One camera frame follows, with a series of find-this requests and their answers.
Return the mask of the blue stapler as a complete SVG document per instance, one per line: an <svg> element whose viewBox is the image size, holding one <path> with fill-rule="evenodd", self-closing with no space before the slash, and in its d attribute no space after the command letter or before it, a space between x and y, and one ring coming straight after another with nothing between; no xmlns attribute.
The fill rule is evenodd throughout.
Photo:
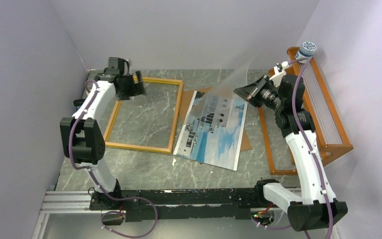
<svg viewBox="0 0 382 239"><path fill-rule="evenodd" d="M73 101L73 104L75 107L80 107L83 104L84 100L83 99L77 99Z"/></svg>

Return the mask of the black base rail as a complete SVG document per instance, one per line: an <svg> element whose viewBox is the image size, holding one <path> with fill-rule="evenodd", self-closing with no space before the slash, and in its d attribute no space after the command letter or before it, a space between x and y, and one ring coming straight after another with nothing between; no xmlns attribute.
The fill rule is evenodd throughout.
<svg viewBox="0 0 382 239"><path fill-rule="evenodd" d="M123 190L122 201L92 193L92 211L123 211L127 222L143 220L234 218L248 220L277 207L262 199L255 188Z"/></svg>

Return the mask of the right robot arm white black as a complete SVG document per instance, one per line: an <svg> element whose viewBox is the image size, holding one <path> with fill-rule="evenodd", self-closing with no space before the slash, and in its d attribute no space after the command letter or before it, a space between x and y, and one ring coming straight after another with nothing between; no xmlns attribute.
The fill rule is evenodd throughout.
<svg viewBox="0 0 382 239"><path fill-rule="evenodd" d="M266 106L275 113L295 161L301 193L291 192L277 180L259 180L253 198L258 206L271 202L282 209L296 232L332 228L348 213L346 202L337 199L325 175L312 116L302 107L304 92L303 79L296 75L283 76L278 87L263 76L234 90L250 105Z"/></svg>

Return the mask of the small blue white jar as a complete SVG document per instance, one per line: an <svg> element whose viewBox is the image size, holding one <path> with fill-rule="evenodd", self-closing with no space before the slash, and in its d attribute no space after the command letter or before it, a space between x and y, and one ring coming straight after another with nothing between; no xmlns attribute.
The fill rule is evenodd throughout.
<svg viewBox="0 0 382 239"><path fill-rule="evenodd" d="M316 50L317 50L317 45L314 42L305 41L300 45L295 55L295 59L299 63L304 64L307 62L307 60L309 60L311 57L314 56Z"/></svg>

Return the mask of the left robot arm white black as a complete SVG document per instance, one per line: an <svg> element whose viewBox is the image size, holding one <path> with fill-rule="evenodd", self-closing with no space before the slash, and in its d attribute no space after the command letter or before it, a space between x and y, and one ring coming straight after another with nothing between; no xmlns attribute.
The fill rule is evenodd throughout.
<svg viewBox="0 0 382 239"><path fill-rule="evenodd" d="M103 72L86 81L88 96L79 109L60 121L64 155L72 167L84 170L94 183L95 199L110 209L122 204L119 181L104 160L105 140L99 122L110 100L120 101L146 93L140 71L133 74L130 60L110 57Z"/></svg>

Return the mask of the yellow wooden picture frame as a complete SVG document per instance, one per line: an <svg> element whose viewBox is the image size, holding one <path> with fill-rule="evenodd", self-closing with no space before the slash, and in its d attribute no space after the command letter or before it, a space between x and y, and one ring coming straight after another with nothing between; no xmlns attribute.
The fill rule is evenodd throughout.
<svg viewBox="0 0 382 239"><path fill-rule="evenodd" d="M173 115L173 121L171 124L171 132L170 132L167 148L110 142L109 138L110 138L113 126L115 124L115 120L118 115L120 106L121 106L121 101L118 101L118 100L115 101L113 110L111 112L108 124L106 126L106 129L103 135L105 144L107 147L116 148L116 149L138 150L138 151L171 154L174 148L176 126L178 123L180 104L181 104L182 94L184 91L183 80L154 78L154 77L142 77L142 79L143 79L143 82L146 82L146 83L178 85L179 87L177 95L176 95L175 107L173 108L174 115Z"/></svg>

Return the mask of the aluminium extrusion frame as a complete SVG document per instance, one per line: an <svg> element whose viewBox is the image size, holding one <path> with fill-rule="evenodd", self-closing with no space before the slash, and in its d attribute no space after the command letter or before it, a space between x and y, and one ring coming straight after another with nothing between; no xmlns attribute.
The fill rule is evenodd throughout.
<svg viewBox="0 0 382 239"><path fill-rule="evenodd" d="M33 238L42 239L45 234L45 229L48 223L48 219L51 214L97 214L101 215L109 211L92 211L89 209L91 192L88 191L48 191L45 194L39 219ZM278 207L273 212L265 214L266 217L272 218L274 211L278 210ZM120 222L127 222L125 218L120 218L118 215L113 215L106 219L106 222L114 225Z"/></svg>

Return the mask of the clear transparent frame sheet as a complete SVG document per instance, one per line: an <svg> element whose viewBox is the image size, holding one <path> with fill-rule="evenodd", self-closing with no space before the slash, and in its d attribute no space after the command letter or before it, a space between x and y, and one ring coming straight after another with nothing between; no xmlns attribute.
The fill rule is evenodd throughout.
<svg viewBox="0 0 382 239"><path fill-rule="evenodd" d="M242 65L235 69L222 82L211 88L205 93L198 101L197 105L191 109L190 115L195 118L200 118L209 114L209 105L216 97L218 102L222 99L231 100L234 95L234 90L248 84L248 70L254 59L258 54L254 54L251 58L247 59Z"/></svg>

